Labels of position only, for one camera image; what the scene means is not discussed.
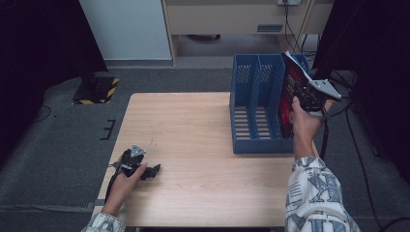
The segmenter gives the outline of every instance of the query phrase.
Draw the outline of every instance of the wrist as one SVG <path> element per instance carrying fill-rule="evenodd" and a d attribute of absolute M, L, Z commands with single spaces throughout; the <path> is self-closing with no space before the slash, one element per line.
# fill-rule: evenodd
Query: wrist
<path fill-rule="evenodd" d="M 302 138 L 295 134 L 293 141 L 293 151 L 295 160 L 298 160 L 303 157 L 313 157 L 313 139 Z"/>
<path fill-rule="evenodd" d="M 113 200 L 109 200 L 108 198 L 105 205 L 102 207 L 102 213 L 117 217 L 122 205 L 122 202 L 115 202 Z"/>

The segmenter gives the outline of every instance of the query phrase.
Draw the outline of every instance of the gray carpet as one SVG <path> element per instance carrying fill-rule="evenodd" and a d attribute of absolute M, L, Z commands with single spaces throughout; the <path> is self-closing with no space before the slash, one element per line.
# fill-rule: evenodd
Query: gray carpet
<path fill-rule="evenodd" d="M 231 72 L 231 69 L 110 70 L 109 75 L 119 77 L 120 81 L 111 102 L 106 104 L 72 104 L 79 78 L 50 88 L 44 95 L 47 107 L 39 110 L 38 122 L 26 132 L 0 173 L 0 206 L 3 209 L 17 205 L 61 206 L 71 207 L 72 213 L 2 210 L 0 231 L 79 231 L 91 216 L 86 205 L 94 202 L 100 191 L 131 94 L 229 92 Z M 347 96 L 345 90 L 339 90 Z M 337 103 L 331 113 L 341 110 L 348 101 Z M 373 154 L 358 115 L 350 110 L 349 119 L 382 224 L 409 217 L 410 187 L 388 158 Z M 101 140 L 107 136 L 104 128 L 111 126 L 108 120 L 115 120 L 114 130 L 108 140 Z M 325 162 L 342 184 L 346 209 L 363 231 L 377 231 L 344 113 L 331 118 L 329 127 Z M 319 133 L 315 141 L 319 150 L 321 137 Z M 388 231 L 406 231 L 409 226 L 409 222 L 400 222 Z"/>

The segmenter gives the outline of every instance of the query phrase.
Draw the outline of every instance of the yellow and black hazard tape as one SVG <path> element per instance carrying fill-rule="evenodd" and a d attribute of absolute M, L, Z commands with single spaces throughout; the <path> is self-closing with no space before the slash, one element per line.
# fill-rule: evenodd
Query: yellow and black hazard tape
<path fill-rule="evenodd" d="M 115 89 L 117 88 L 118 85 L 118 81 L 120 79 L 119 78 L 113 78 L 112 82 L 109 86 L 109 88 L 107 88 L 106 91 L 106 97 L 103 99 L 88 99 L 88 98 L 84 98 L 81 100 L 76 100 L 73 101 L 74 104 L 93 104 L 93 103 L 108 103 L 112 96 L 114 95 Z"/>

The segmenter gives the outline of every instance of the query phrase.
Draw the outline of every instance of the wall outlet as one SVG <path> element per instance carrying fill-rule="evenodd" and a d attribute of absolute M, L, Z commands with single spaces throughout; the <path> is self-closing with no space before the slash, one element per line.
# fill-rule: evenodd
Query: wall outlet
<path fill-rule="evenodd" d="M 278 0 L 278 5 L 283 6 L 285 2 L 287 2 L 287 5 L 289 6 L 301 5 L 301 0 Z"/>

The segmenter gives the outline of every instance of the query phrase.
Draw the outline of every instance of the wooden table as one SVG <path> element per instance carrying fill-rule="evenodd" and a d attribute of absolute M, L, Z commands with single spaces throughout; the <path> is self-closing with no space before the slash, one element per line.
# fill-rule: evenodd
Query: wooden table
<path fill-rule="evenodd" d="M 128 226 L 283 226 L 293 156 L 234 155 L 229 93 L 131 97 L 110 163 L 135 143 L 155 179 L 139 181 L 119 219 Z M 99 199 L 114 172 L 108 168 Z M 96 207 L 95 213 L 102 207 Z"/>

